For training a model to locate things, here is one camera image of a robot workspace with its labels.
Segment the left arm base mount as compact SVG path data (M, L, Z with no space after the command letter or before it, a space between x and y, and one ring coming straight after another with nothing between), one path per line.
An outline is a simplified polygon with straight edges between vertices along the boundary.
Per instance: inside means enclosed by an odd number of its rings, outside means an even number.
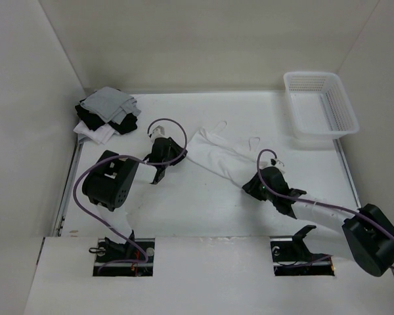
M134 246L128 241L117 243L109 238L99 239L98 243L89 248L94 256L94 277L151 277L154 273L156 254L155 239L134 239Z

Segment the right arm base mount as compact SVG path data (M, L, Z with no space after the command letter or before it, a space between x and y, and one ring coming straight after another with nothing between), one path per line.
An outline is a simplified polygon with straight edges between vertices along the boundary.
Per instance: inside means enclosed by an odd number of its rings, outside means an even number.
M293 236L270 239L275 276L335 276L331 256L312 253L304 243L315 228L314 225L307 225Z

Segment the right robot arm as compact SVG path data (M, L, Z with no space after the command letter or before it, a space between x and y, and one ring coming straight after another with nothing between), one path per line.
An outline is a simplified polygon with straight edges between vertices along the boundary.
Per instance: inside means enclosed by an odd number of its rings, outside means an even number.
M280 214L307 222L288 243L295 260L342 257L375 277L393 266L394 225L379 207L368 203L351 210L319 201L290 187L274 166L258 170L242 189L259 201L269 201Z

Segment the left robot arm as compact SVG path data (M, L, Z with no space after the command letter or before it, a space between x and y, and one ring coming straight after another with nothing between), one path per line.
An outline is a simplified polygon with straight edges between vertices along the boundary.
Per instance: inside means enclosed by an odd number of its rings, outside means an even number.
M80 203L77 189L81 187L81 193L91 204L112 213L124 205L140 164L155 168L154 178L150 183L156 185L164 178L166 169L184 160L186 155L186 146L180 146L171 137L160 137L153 141L150 153L143 160L106 150L99 160L77 179L73 187L73 199L84 213L105 225L119 238L113 243L111 250L117 260L125 262L132 258L133 231L127 223L123 228L114 227L104 218L86 209Z

